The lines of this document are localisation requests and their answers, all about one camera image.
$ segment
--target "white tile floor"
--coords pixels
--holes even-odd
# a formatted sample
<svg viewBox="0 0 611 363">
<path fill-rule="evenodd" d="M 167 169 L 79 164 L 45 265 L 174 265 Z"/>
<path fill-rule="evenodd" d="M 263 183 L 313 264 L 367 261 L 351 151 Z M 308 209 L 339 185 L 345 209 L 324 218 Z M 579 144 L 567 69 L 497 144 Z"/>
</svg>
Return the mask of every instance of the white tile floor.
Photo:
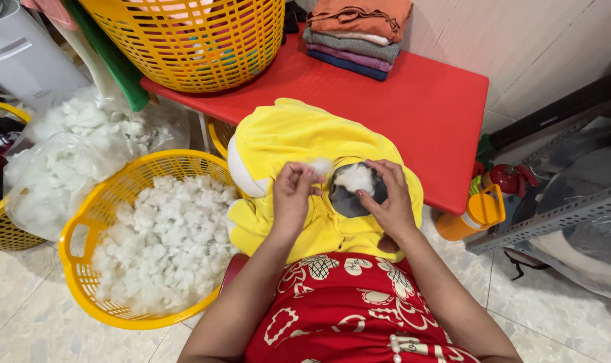
<svg viewBox="0 0 611 363">
<path fill-rule="evenodd" d="M 434 248 L 526 363 L 611 363 L 611 300 L 551 270 L 511 282 L 515 268 L 501 253 L 468 253 L 436 234 L 426 207 L 424 217 Z M 153 331 L 103 325 L 73 300 L 52 245 L 0 252 L 0 362 L 173 363 L 196 321 Z"/>
</svg>

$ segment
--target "orange water bottle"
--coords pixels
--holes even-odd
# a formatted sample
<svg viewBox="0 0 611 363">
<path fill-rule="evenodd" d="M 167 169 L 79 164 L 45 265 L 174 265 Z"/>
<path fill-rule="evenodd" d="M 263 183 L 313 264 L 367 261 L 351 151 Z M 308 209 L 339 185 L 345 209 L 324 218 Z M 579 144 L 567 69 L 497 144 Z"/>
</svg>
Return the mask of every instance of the orange water bottle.
<svg viewBox="0 0 611 363">
<path fill-rule="evenodd" d="M 495 196 L 487 192 L 495 189 Z M 467 203 L 467 210 L 462 216 L 443 214 L 435 224 L 438 234 L 448 241 L 462 240 L 466 236 L 485 231 L 505 220 L 505 207 L 498 184 L 492 184 L 477 194 L 472 195 Z"/>
</svg>

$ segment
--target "red plastic table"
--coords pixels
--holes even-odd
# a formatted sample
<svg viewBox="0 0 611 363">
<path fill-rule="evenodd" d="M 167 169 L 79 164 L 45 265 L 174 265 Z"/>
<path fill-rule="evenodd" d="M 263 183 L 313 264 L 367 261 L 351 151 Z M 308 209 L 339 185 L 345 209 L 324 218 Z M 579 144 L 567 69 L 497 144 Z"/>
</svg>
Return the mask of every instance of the red plastic table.
<svg viewBox="0 0 611 363">
<path fill-rule="evenodd" d="M 422 182 L 425 204 L 459 215 L 469 195 L 489 80 L 402 51 L 386 81 L 378 82 L 308 57 L 300 35 L 288 34 L 268 69 L 241 87 L 189 94 L 146 77 L 140 83 L 232 125 L 279 97 L 359 122 L 397 146 Z"/>
</svg>

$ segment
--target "yellow plush toy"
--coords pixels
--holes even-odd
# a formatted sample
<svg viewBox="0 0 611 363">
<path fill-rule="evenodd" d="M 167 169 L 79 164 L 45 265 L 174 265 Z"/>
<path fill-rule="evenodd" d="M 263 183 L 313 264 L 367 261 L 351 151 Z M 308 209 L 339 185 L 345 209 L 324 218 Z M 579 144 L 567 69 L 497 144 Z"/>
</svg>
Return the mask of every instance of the yellow plush toy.
<svg viewBox="0 0 611 363">
<path fill-rule="evenodd" d="M 383 230 L 373 216 L 346 218 L 329 199 L 329 180 L 334 170 L 366 159 L 386 159 L 402 164 L 395 145 L 359 123 L 334 116 L 301 101 L 279 98 L 274 106 L 257 107 L 237 127 L 228 147 L 229 172 L 252 200 L 239 200 L 229 208 L 229 239 L 251 256 L 268 235 L 274 220 L 274 178 L 288 161 L 332 161 L 333 170 L 319 186 L 323 196 L 310 196 L 308 217 L 287 259 L 288 263 L 314 254 L 361 252 L 399 261 L 402 252 L 377 248 Z M 422 221 L 420 180 L 404 167 L 415 221 Z"/>
</svg>

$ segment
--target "purple shirt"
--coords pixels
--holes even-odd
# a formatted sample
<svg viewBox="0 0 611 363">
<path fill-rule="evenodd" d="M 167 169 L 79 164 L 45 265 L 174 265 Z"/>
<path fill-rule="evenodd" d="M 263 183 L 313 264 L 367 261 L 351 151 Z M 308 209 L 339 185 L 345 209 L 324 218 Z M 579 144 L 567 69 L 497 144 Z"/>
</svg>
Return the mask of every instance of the purple shirt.
<svg viewBox="0 0 611 363">
<path fill-rule="evenodd" d="M 371 67 L 372 69 L 381 70 L 382 72 L 388 72 L 393 68 L 393 66 L 389 64 L 389 62 L 382 61 L 381 59 L 369 57 L 367 55 L 355 54 L 352 52 L 348 52 L 346 50 L 334 49 L 329 46 L 325 46 L 321 44 L 308 43 L 305 46 L 306 48 L 310 50 L 316 50 L 321 53 L 326 53 L 326 54 L 332 55 L 333 57 L 337 57 L 339 59 L 344 59 L 350 62 L 357 63 L 359 65 Z"/>
</svg>

